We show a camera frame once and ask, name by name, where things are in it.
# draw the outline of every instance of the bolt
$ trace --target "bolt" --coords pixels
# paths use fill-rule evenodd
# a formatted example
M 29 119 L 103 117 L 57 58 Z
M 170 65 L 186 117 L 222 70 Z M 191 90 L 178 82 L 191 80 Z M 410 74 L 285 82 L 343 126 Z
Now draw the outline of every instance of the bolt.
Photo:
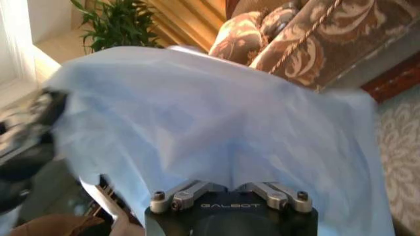
M 181 209 L 181 202 L 177 200 L 173 200 L 171 204 L 170 204 L 170 209 L 173 211 L 178 211 Z
M 165 192 L 163 191 L 155 191 L 151 199 L 154 201 L 161 201 L 162 199 L 165 199 Z
M 301 201 L 307 201 L 307 193 L 303 191 L 297 192 L 297 199 Z
M 287 205 L 287 200 L 281 199 L 278 205 L 279 205 L 278 210 L 283 210 L 286 208 L 286 205 Z
M 23 189 L 19 191 L 18 196 L 25 197 L 29 193 L 30 193 L 30 191 L 27 189 Z

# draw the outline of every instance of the white wall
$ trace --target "white wall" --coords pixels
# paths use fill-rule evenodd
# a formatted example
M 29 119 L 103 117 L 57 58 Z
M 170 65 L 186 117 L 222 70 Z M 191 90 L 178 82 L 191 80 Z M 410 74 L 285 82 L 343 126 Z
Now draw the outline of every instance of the white wall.
M 27 0 L 27 9 L 34 44 L 70 31 L 70 0 Z
M 6 46 L 6 38 L 3 32 L 2 18 L 0 13 L 0 83 L 14 79 L 14 68 L 11 57 Z

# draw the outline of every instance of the patterned sofa cushion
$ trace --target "patterned sofa cushion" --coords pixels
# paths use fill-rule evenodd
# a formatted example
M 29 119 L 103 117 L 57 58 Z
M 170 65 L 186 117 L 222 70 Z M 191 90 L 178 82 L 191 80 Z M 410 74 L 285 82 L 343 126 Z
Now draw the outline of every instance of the patterned sofa cushion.
M 218 30 L 209 55 L 245 65 L 247 56 L 255 56 L 263 39 L 258 31 L 261 12 L 247 12 L 227 20 Z
M 417 0 L 342 0 L 278 68 L 293 44 L 305 37 L 333 0 L 310 0 L 254 58 L 250 67 L 319 90 L 377 48 L 401 37 L 418 20 Z

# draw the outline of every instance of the green leaves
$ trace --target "green leaves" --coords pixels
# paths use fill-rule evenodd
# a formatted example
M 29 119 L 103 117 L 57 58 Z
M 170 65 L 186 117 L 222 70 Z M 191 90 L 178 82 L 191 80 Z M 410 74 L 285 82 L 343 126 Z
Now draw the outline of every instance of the green leaves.
M 82 43 L 85 48 L 97 52 L 115 46 L 157 47 L 157 35 L 150 32 L 153 26 L 150 6 L 142 0 L 114 0 L 105 3 L 94 0 L 93 10 L 87 10 L 70 0 L 83 14 L 82 24 L 90 23 L 93 30 L 85 30 Z M 91 44 L 85 45 L 87 38 Z

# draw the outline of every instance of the floor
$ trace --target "floor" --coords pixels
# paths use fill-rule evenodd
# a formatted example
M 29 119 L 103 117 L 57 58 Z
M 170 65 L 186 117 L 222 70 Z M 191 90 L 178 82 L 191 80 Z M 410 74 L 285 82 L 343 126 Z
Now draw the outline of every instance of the floor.
M 19 223 L 51 213 L 83 215 L 91 199 L 63 161 L 49 162 L 33 178 L 33 190 L 19 212 Z
M 420 235 L 420 86 L 385 101 L 377 114 L 391 215 Z

